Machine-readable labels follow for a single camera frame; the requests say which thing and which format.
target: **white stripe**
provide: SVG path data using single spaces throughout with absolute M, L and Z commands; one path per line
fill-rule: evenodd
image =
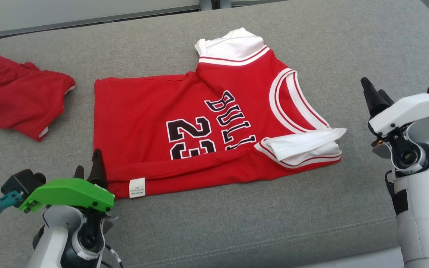
M 269 90 L 269 105 L 271 106 L 271 110 L 274 116 L 284 127 L 289 129 L 293 133 L 303 133 L 311 130 L 300 127 L 298 124 L 294 123 L 282 110 L 279 102 L 279 88 L 281 87 L 282 80 L 285 79 L 287 75 L 292 74 L 294 72 L 295 71 L 291 68 L 285 68 L 276 76 L 276 78 L 274 78 L 274 81 L 271 84 L 271 89 Z
M 79 257 L 81 257 L 87 261 L 90 261 L 91 259 L 97 258 L 97 256 L 89 255 L 82 250 L 77 253 L 77 256 L 79 256 Z
M 266 149 L 264 149 L 261 145 L 259 145 L 259 143 L 255 144 L 254 148 L 256 148 L 258 151 L 260 151 L 261 153 L 263 153 L 266 156 L 268 156 L 269 158 L 271 158 L 271 160 L 278 163 L 279 165 L 284 166 L 285 168 L 290 168 L 290 169 L 300 168 L 302 166 L 307 166 L 307 165 L 310 165 L 312 163 L 334 162 L 334 161 L 337 161 L 341 158 L 341 153 L 337 157 L 334 157 L 334 158 L 322 158 L 322 156 L 316 156 L 316 158 L 314 158 L 314 159 L 305 160 L 297 166 L 292 166 L 292 165 L 285 164 L 283 161 L 277 160 L 272 154 L 270 154 Z
M 294 103 L 294 105 L 296 106 L 298 111 L 301 113 L 302 117 L 304 117 L 305 120 L 307 120 L 312 125 L 312 127 L 314 127 L 315 129 L 326 129 L 327 127 L 325 126 L 325 124 L 322 121 L 318 120 L 317 117 L 315 117 L 315 115 L 313 115 L 309 111 L 308 107 L 302 101 L 302 99 L 303 99 L 305 101 L 305 103 L 310 107 L 310 109 L 313 112 L 315 112 L 315 114 L 319 118 L 322 118 L 314 109 L 312 109 L 312 107 L 309 105 L 309 103 L 305 100 L 304 95 L 302 94 L 301 88 L 299 86 L 299 83 L 297 82 L 297 78 L 298 78 L 297 74 L 298 74 L 297 72 L 292 74 L 292 75 L 290 74 L 286 80 L 287 89 L 289 90 L 289 94 L 291 95 L 292 102 Z M 296 90 L 296 85 L 294 83 L 297 84 L 297 87 L 299 88 L 300 95 L 299 95 L 298 91 Z
M 293 73 L 296 73 L 296 71 L 292 71 L 292 72 L 288 72 L 288 73 L 286 73 L 283 77 L 281 77 L 281 80 L 279 81 L 279 83 L 277 84 L 277 87 L 276 87 L 276 103 L 277 103 L 277 109 L 279 110 L 279 112 L 281 112 L 281 114 L 282 115 L 284 115 L 284 119 L 287 121 L 287 122 L 289 122 L 292 126 L 294 126 L 294 127 L 296 127 L 297 129 L 300 129 L 300 130 L 302 130 L 303 132 L 309 132 L 309 131 L 312 131 L 312 130 L 309 130 L 309 129 L 306 129 L 306 128 L 303 128 L 303 127 L 301 127 L 301 126 L 299 126 L 298 124 L 296 124 L 296 123 L 294 123 L 294 121 L 292 121 L 289 117 L 288 117 L 288 115 L 284 112 L 284 110 L 282 109 L 282 106 L 281 106 L 281 102 L 279 101 L 279 93 L 280 93 L 280 91 L 281 91 L 281 85 L 282 85 L 282 83 L 283 83 L 283 81 L 289 76 L 289 75 L 292 75 Z
M 42 132 L 39 134 L 39 138 L 44 136 L 44 134 L 46 134 L 48 131 L 49 131 L 49 127 L 46 127 L 45 129 L 43 129 Z
M 210 58 L 216 58 L 216 59 L 206 59 L 206 58 L 200 58 L 199 59 L 199 63 L 211 63 L 211 64 L 218 64 L 221 66 L 245 66 L 249 63 L 254 62 L 255 60 L 259 59 L 260 57 L 262 57 L 264 54 L 266 54 L 266 52 L 268 52 L 270 49 L 269 48 L 265 48 L 263 51 L 262 49 L 260 49 L 259 51 L 261 51 L 261 53 L 259 53 L 259 51 L 256 51 L 255 53 L 251 54 L 250 56 L 241 58 L 241 59 L 226 59 L 223 57 L 219 57 L 219 56 L 211 56 L 211 55 L 201 55 L 201 56 L 205 56 L 205 57 L 210 57 Z
M 305 99 L 305 97 L 304 97 L 304 94 L 302 93 L 302 90 L 301 90 L 301 87 L 300 87 L 300 85 L 299 85 L 299 81 L 298 81 L 298 75 L 299 75 L 299 73 L 296 73 L 296 75 L 295 75 L 295 81 L 296 81 L 296 85 L 298 86 L 298 88 L 299 88 L 299 93 L 300 93 L 300 97 L 305 101 L 305 104 L 310 108 L 310 110 L 315 114 L 315 115 L 317 115 L 317 117 L 319 117 L 322 121 L 324 121 L 326 124 L 327 124 L 327 126 L 326 125 L 324 125 L 324 124 L 322 124 L 323 125 L 323 128 L 329 128 L 330 127 L 330 125 L 329 125 L 329 123 L 327 122 L 327 120 L 325 120 L 323 117 L 321 117 L 320 116 L 320 114 L 317 112 L 317 111 L 315 111 L 313 108 L 312 108 L 312 106 L 310 106 L 310 104 L 309 104 L 309 102 Z

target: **seam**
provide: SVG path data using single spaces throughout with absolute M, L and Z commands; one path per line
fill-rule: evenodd
M 227 250 L 227 249 L 240 248 L 242 246 L 251 246 L 251 245 L 255 245 L 255 244 L 262 244 L 262 243 L 265 243 L 265 242 L 271 242 L 271 241 L 275 241 L 275 240 L 279 240 L 279 239 L 287 239 L 287 238 L 295 237 L 295 236 L 303 236 L 303 235 L 310 235 L 310 234 L 315 234 L 315 233 L 320 233 L 320 232 L 332 231 L 332 230 L 336 230 L 336 229 L 340 229 L 340 228 L 351 227 L 351 226 L 355 226 L 355 225 L 359 225 L 359 224 L 365 224 L 365 223 L 369 223 L 369 222 L 372 222 L 372 221 L 383 220 L 383 219 L 388 219 L 388 218 L 392 218 L 392 217 L 395 217 L 395 216 L 388 216 L 388 217 L 383 217 L 383 218 L 377 218 L 377 219 L 373 219 L 373 220 L 368 220 L 368 221 L 358 222 L 358 223 L 353 223 L 353 224 L 347 224 L 347 225 L 343 225 L 343 226 L 340 226 L 340 227 L 334 227 L 334 228 L 330 228 L 330 229 L 323 229 L 323 230 L 319 230 L 319 231 L 306 232 L 306 233 L 301 233 L 301 234 L 292 234 L 290 236 L 283 236 L 283 237 L 278 237 L 278 238 L 275 238 L 275 239 L 267 239 L 267 240 L 263 240 L 263 241 L 252 242 L 252 243 L 247 243 L 247 244 L 242 244 L 242 245 L 237 245 L 237 246 L 229 246 L 227 248 L 215 249 L 213 251 L 204 251 L 204 252 L 200 252 L 200 253 L 194 253 L 194 254 L 189 254 L 189 255 L 184 255 L 184 256 L 178 256 L 178 257 L 174 257 L 174 258 L 167 258 L 167 259 L 162 259 L 160 261 L 151 261 L 151 262 L 146 262 L 146 263 L 140 263 L 139 266 L 148 265 L 148 264 L 155 264 L 155 263 L 160 263 L 160 262 L 164 262 L 164 261 L 173 261 L 173 260 L 180 259 L 180 258 L 187 258 L 187 257 L 191 257 L 191 256 L 198 256 L 198 255 L 207 254 L 207 253 L 213 253 L 213 252 L 217 252 L 217 251 L 224 251 L 224 250 Z
M 390 219 L 390 220 L 387 220 L 387 221 L 372 223 L 372 224 L 368 224 L 368 225 L 365 225 L 365 226 L 360 226 L 360 227 L 355 227 L 355 228 L 350 228 L 350 229 L 345 229 L 345 230 L 338 230 L 338 231 L 335 231 L 335 232 L 329 232 L 327 234 L 316 234 L 316 235 L 309 236 L 309 237 L 316 237 L 316 236 L 323 236 L 323 235 L 328 235 L 328 234 L 335 234 L 335 233 L 339 233 L 339 232 L 360 229 L 360 228 L 364 228 L 364 227 L 367 227 L 367 226 L 374 226 L 376 224 L 386 223 L 386 222 L 390 222 L 390 221 L 394 221 L 394 220 L 395 219 Z M 152 267 L 160 267 L 160 266 L 167 266 L 167 265 L 181 263 L 181 262 L 186 262 L 186 261 L 194 261 L 196 259 L 208 258 L 208 257 L 212 257 L 212 256 L 217 256 L 217 255 L 222 255 L 222 254 L 228 254 L 228 253 L 233 253 L 233 252 L 238 252 L 238 251 L 246 251 L 248 249 L 261 248 L 263 246 L 272 246 L 272 245 L 275 245 L 275 244 L 286 243 L 286 242 L 291 242 L 291 241 L 300 240 L 300 239 L 304 239 L 304 237 L 299 237 L 299 238 L 296 238 L 296 239 L 289 239 L 289 240 L 285 240 L 285 241 L 274 242 L 274 243 L 270 243 L 270 244 L 264 244 L 264 245 L 260 245 L 260 246 L 252 246 L 250 248 L 240 248 L 240 249 L 237 249 L 235 251 L 220 252 L 220 253 L 211 254 L 211 255 L 207 255 L 207 256 L 200 256 L 200 257 L 197 257 L 197 258 L 186 259 L 186 260 L 183 260 L 183 261 L 174 261 L 174 262 L 160 264 L 160 265 L 156 265 L 156 266 L 152 266 Z

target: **jersey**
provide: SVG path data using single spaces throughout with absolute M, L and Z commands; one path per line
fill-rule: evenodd
M 309 105 L 297 72 L 244 28 L 201 39 L 195 72 L 97 80 L 94 148 L 117 198 L 271 180 L 340 160 L 344 131 Z

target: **clothing tag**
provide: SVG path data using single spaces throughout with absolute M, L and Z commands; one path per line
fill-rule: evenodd
M 66 95 L 69 91 L 73 90 L 74 88 L 75 88 L 75 86 L 70 87 L 70 88 L 66 91 L 66 93 L 64 93 L 64 95 Z
M 41 134 L 39 134 L 39 138 L 44 136 L 44 134 L 46 134 L 49 131 L 49 127 L 46 127 L 45 129 L 43 129 L 43 131 L 41 132 Z
M 145 196 L 145 178 L 133 179 L 128 186 L 130 198 Z

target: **gray fabric surface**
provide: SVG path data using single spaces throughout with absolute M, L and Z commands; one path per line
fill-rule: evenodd
M 49 179 L 90 168 L 97 78 L 194 70 L 199 38 L 239 27 L 299 71 L 331 126 L 348 129 L 342 161 L 270 182 L 118 201 L 107 242 L 126 268 L 287 268 L 396 246 L 389 165 L 371 153 L 359 81 L 367 76 L 394 100 L 427 89 L 429 11 L 419 0 L 293 0 L 0 39 L 1 55 L 77 83 L 41 143 L 0 130 L 0 186 L 24 168 Z M 40 214 L 0 215 L 0 267 L 25 267 L 42 224 Z

